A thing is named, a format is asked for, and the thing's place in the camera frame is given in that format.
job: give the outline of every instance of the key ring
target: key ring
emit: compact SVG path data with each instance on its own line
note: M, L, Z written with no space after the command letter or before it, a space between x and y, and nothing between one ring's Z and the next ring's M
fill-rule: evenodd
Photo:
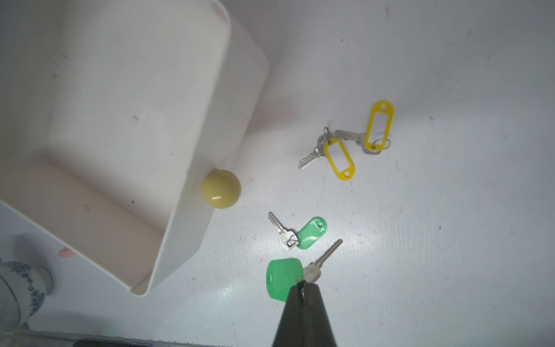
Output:
M285 245L286 245L288 248L293 248L294 246L298 246L298 245L299 245L299 241L297 241L297 240L291 240L293 237L294 237L294 236L291 236L291 237L289 238L289 240L287 240L287 241L285 242Z
M330 128L324 127L324 140L329 139L329 137L327 136L329 133L330 133Z
M387 149L387 148L391 147L391 141L388 138L383 138L382 137L382 138L379 138L379 139L375 140L374 142L372 142L372 149L376 148L376 142L378 142L378 141L385 141L386 142L385 146L382 149L380 149L380 152L383 151L384 149Z

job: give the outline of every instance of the key tag label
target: key tag label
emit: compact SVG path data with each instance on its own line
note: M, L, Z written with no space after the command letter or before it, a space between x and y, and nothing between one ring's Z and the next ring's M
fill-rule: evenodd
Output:
M315 217L306 223L306 225L297 233L297 238L299 239L299 244L297 247L299 249L307 249L312 246L312 244L318 241L327 230L326 221L320 217Z
M335 137L327 139L324 143L324 154L337 178L348 181L355 175L355 166L341 140Z
M377 153L386 147L392 119L393 106L389 102L380 100L374 104L364 137L364 147L367 150Z
M266 269L266 289L272 299L286 302L289 290L304 279L301 261L296 258L272 260Z

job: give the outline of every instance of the silver key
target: silver key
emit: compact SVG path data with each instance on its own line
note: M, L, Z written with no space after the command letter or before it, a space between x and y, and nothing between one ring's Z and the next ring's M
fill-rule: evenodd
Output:
M336 130L334 134L338 139L354 141L357 145L362 147L362 151L366 154L380 154L382 150L389 148L389 145L386 145L379 152L369 151L364 145L364 138L366 137L366 133L354 133L354 132L348 132L345 130Z
M336 130L334 133L338 139L354 141L356 142L357 145L364 146L364 137L366 136L366 133L359 134L359 133L348 132L345 130Z
M314 150L312 151L312 153L310 153L309 155L307 155L305 158L303 158L300 162L299 162L299 169L304 169L306 168L308 165L312 164L313 162L315 162L317 159L320 159L322 157L325 157L324 154L324 143L326 142L327 139L333 137L333 134L330 133L330 130L328 129L328 127L324 128L324 134L322 136L320 136L318 138L318 142L317 142L317 146L316 148L314 148Z
M289 249L293 248L294 246L299 245L299 239L297 235L292 230L287 230L280 223L280 221L274 216L272 212L268 212L268 218L270 221L279 229L279 233L281 235L281 242Z
M328 259L331 256L331 254L337 249L337 247L339 247L342 243L343 243L342 239L337 240L333 245L331 245L331 247L328 248L326 252L324 252L324 254L321 257L319 257L312 263L308 264L302 270L302 274L305 278L305 281L307 281L308 283L314 283L318 280L318 278L320 278L322 274L322 271L320 271L320 268L322 267L326 259Z
M317 159L320 159L324 156L324 142L326 141L325 135L320 136L318 139L318 145L314 148L312 153L307 155L301 161L299 161L299 169L304 169L308 165L315 162Z

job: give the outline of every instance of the white table surface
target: white table surface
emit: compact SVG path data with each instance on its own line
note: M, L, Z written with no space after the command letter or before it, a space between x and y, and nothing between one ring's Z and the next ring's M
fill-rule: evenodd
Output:
M318 281L340 346L555 343L555 8L549 0L229 0L271 71L235 163L243 194L199 252L148 296L127 293L0 207L0 257L39 261L56 290L37 330L271 345L284 304L272 259L343 245ZM299 171L325 125L362 132L395 108L378 156ZM327 234L288 252L288 227Z

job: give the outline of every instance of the key blade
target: key blade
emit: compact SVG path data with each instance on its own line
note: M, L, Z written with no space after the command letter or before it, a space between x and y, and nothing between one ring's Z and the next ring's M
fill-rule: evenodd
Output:
M272 212L268 212L268 219L270 219L272 224L274 224L280 230L279 231L280 234L287 233L287 230L285 229L285 227L279 222L279 220L276 218L276 216L274 216Z
M302 169L306 168L308 165L315 162L318 158L320 158L320 155L317 155L314 152L310 153L308 157L304 158L303 160L301 160L299 162L299 169L302 170Z
M336 130L335 136L342 140L349 140L356 142L357 145L362 145L366 133L353 133L345 130Z
M314 283L322 276L322 272L318 266L314 266L314 264L309 264L302 270L302 275L308 283Z
M333 245L331 245L331 247L329 247L327 249L326 252L324 252L324 254L319 257L318 259L316 259L316 261L314 262L314 265L317 266L318 268L321 268L323 263L326 261L326 259L328 259L331 254L343 243L342 239L337 240Z

